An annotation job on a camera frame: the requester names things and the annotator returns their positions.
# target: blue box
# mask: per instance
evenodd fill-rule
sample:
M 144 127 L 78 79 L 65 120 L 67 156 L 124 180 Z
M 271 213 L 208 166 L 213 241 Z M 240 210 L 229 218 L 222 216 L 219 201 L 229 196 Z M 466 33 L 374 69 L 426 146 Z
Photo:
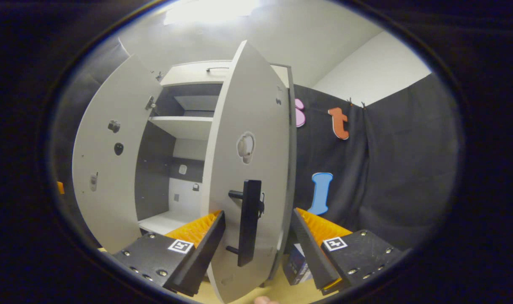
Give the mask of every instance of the blue box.
M 290 252 L 288 263 L 286 264 L 283 271 L 287 277 L 290 285 L 297 285 L 312 279 L 311 271 L 305 261 L 305 254 L 299 244 L 294 244 L 293 249 Z

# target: cabinet door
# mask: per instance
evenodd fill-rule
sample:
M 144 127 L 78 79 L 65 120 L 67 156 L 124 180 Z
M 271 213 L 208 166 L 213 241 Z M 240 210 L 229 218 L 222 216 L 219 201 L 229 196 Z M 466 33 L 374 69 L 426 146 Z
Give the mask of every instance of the cabinet door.
M 146 105 L 161 90 L 131 56 L 98 89 L 78 128 L 73 150 L 76 200 L 87 226 L 111 253 L 141 236 L 134 198 L 136 160 L 151 112 Z M 108 128 L 111 120 L 119 123 L 115 133 Z
M 225 303 L 244 296 L 268 279 L 281 248 L 287 208 L 289 156 L 288 92 L 270 64 L 246 41 L 239 46 L 225 78 L 209 134 L 202 185 L 202 215 L 224 210 L 226 230 L 208 277 Z M 241 157 L 238 141 L 250 136 L 252 155 Z M 240 201 L 246 179 L 262 181 L 264 213 L 258 219 L 251 262 L 237 266 Z

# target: light switch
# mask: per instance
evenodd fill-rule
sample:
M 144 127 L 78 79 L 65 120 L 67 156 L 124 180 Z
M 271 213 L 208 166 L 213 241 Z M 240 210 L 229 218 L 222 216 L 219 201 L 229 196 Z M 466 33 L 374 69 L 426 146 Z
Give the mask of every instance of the light switch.
M 187 166 L 184 164 L 179 165 L 179 173 L 185 175 L 187 173 Z

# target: cabinet shelf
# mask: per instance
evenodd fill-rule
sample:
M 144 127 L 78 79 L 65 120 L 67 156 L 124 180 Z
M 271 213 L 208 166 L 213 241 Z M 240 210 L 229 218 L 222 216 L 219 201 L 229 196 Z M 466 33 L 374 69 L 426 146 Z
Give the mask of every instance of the cabinet shelf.
M 173 137 L 187 140 L 208 140 L 212 117 L 155 116 L 149 119 Z
M 196 219 L 198 219 L 198 215 L 196 214 L 191 215 L 185 212 L 172 210 L 138 221 L 138 226 L 145 231 L 164 235 Z

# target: door handle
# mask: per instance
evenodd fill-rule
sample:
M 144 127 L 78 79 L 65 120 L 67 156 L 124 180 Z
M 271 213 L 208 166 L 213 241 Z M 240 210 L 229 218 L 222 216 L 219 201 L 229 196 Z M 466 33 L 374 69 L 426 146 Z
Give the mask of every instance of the door handle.
M 226 250 L 237 254 L 237 266 L 245 266 L 252 261 L 255 251 L 258 219 L 264 212 L 264 202 L 260 201 L 262 181 L 247 179 L 243 192 L 230 190 L 228 196 L 240 199 L 241 219 L 239 221 L 239 248 L 227 246 Z

